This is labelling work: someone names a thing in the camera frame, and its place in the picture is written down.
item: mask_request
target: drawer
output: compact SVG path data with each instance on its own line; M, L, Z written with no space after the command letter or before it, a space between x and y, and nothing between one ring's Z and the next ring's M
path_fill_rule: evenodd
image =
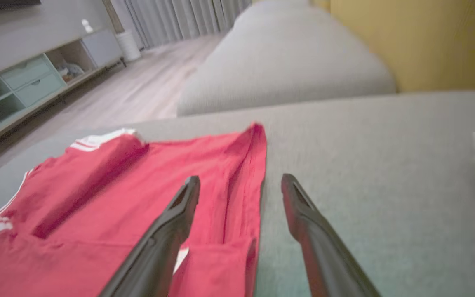
M19 96L19 100L28 107L62 87L63 83L60 81L58 76L51 73L19 90L17 95Z
M43 57L39 57L34 60L29 60L27 62L18 64L0 76L5 80L9 87L11 87L13 90L16 90L27 83L35 81L50 71L51 68L45 62L45 60L43 60Z

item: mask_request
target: red garment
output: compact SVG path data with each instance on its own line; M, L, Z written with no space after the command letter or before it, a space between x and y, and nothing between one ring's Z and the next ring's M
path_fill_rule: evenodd
M132 132L80 139L25 175L0 210L0 296L98 295L190 175L200 197L170 295L252 296L262 126L156 143Z

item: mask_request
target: floor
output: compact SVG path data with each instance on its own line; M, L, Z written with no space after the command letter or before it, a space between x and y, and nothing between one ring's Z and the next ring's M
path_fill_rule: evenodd
M203 36L143 52L143 58L107 70L0 139L0 168L28 147L60 131L119 126L176 117L185 80L219 44Z

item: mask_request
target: sofa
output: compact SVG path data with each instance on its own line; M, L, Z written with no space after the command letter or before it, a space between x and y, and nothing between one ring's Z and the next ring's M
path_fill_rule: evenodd
M265 0L187 81L178 116L396 92L379 58L305 0Z
M309 296L280 190L292 173L382 296L475 296L475 92L391 94L260 107L130 125L169 141L264 125L256 296ZM23 172L64 153L71 131L0 169L0 207Z

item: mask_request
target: wall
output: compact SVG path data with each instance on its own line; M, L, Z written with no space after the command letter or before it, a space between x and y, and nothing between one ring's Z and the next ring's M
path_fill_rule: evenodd
M0 13L0 71L85 34L112 28L102 0L41 0L41 5Z
M475 0L332 0L402 92L475 89Z

